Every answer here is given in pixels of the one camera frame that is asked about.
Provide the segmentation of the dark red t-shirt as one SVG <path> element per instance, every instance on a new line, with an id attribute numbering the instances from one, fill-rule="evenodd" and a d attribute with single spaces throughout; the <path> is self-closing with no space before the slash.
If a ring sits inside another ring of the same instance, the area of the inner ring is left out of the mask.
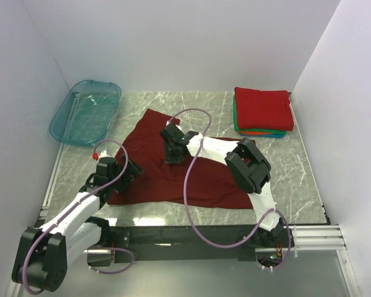
<path id="1" fill-rule="evenodd" d="M 183 183 L 192 157 L 180 164 L 167 164 L 164 143 L 159 135 L 170 117 L 147 110 L 134 130 L 126 137 L 116 154 L 122 161 L 127 153 L 143 168 L 143 173 L 120 193 L 114 192 L 110 205 L 131 205 L 145 202 L 174 202 L 183 204 Z M 188 204 L 222 209 L 251 209 L 248 195 L 235 184 L 226 165 L 197 158 L 187 186 Z"/>

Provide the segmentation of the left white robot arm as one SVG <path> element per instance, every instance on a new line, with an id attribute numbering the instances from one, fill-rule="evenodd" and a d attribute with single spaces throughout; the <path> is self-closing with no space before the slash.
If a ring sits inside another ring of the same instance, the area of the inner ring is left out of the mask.
<path id="1" fill-rule="evenodd" d="M 11 279 L 24 284 L 33 295 L 56 291 L 68 266 L 88 249 L 122 251 L 115 247 L 114 233 L 107 219 L 95 217 L 112 193 L 125 191 L 143 173 L 143 168 L 122 155 L 99 157 L 96 170 L 73 201 L 49 222 L 28 227 L 21 235 Z"/>

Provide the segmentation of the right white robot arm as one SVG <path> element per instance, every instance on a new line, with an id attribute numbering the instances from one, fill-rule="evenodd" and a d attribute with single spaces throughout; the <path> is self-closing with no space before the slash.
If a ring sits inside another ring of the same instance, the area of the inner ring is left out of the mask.
<path id="1" fill-rule="evenodd" d="M 186 171 L 183 183 L 183 200 L 191 227 L 204 242 L 221 249 L 236 248 L 251 240 L 258 247 L 275 247 L 281 239 L 281 232 L 291 239 L 288 223 L 276 208 L 270 187 L 271 165 L 256 145 L 247 138 L 238 141 L 220 140 L 190 131 L 183 133 L 179 126 L 167 122 L 160 131 L 164 140 L 165 160 L 169 164 L 182 162 L 186 156 L 192 161 Z M 247 193 L 256 214 L 257 224 L 238 243 L 216 244 L 204 237 L 197 229 L 189 212 L 187 186 L 192 167 L 197 158 L 204 158 L 226 165 L 235 184 Z"/>

